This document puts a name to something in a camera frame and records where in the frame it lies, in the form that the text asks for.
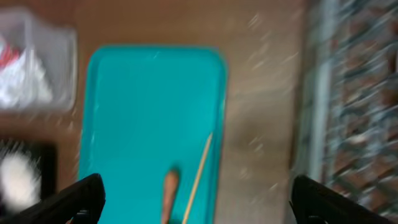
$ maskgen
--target teal tray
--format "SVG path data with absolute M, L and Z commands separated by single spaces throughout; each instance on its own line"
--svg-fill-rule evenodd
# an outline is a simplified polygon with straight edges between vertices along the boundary
M 172 167 L 182 172 L 172 211 L 178 223 L 211 132 L 188 223 L 213 223 L 227 77 L 218 53 L 103 47 L 87 75 L 79 178 L 103 178 L 99 223 L 160 223 L 163 181 Z

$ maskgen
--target thin wooden stick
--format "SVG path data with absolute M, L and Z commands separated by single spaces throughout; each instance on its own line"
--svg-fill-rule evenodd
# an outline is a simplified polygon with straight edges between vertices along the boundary
M 182 220 L 182 224 L 187 224 L 189 213 L 191 212 L 191 208 L 192 208 L 193 199 L 195 199 L 195 194 L 197 193 L 197 188 L 199 185 L 201 173 L 203 171 L 203 167 L 205 166 L 205 162 L 206 162 L 206 158 L 207 158 L 207 154 L 208 154 L 208 151 L 210 148 L 212 138 L 213 138 L 213 133 L 210 133 L 209 137 L 207 138 L 205 149 L 203 150 L 203 154 L 201 156 L 199 168 L 197 171 L 197 176 L 196 176 L 195 182 L 193 183 L 193 187 L 191 190 L 191 196 L 189 197 L 188 205 L 187 205 L 187 208 L 185 209 L 185 214 L 184 214 L 184 219 Z

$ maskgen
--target brown wooden tool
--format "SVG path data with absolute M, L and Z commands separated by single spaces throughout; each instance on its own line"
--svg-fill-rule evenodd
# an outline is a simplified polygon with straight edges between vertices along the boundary
M 162 209 L 162 223 L 168 224 L 173 209 L 175 194 L 177 193 L 179 175 L 176 170 L 171 170 L 164 179 L 164 196 Z

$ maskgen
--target transparent box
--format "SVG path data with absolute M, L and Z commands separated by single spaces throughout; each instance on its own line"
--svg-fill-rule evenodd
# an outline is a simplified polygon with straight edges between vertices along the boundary
M 76 97 L 76 32 L 52 26 L 23 7 L 0 10 L 0 35 L 19 50 L 34 49 L 53 94 L 48 103 L 31 103 L 10 110 L 68 111 Z

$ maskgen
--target wooden handle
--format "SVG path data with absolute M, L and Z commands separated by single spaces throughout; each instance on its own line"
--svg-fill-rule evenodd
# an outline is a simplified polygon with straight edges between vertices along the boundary
M 161 224 L 168 224 L 170 214 L 173 209 L 175 193 L 177 192 L 179 182 L 178 172 L 171 170 L 164 179 L 164 195 L 162 208 L 162 222 Z
M 205 149 L 203 150 L 203 154 L 201 156 L 199 168 L 197 171 L 197 176 L 195 178 L 195 182 L 193 183 L 193 187 L 191 190 L 191 196 L 189 198 L 187 208 L 185 209 L 185 214 L 184 214 L 184 219 L 182 220 L 182 224 L 187 224 L 189 213 L 191 212 L 191 208 L 192 208 L 193 199 L 195 198 L 195 194 L 197 193 L 197 188 L 199 185 L 201 173 L 203 171 L 203 167 L 205 166 L 205 162 L 206 162 L 206 158 L 207 158 L 207 154 L 208 154 L 208 151 L 210 148 L 212 138 L 213 138 L 213 133 L 211 133 L 209 135 L 209 137 L 207 138 L 206 146 L 205 146 Z

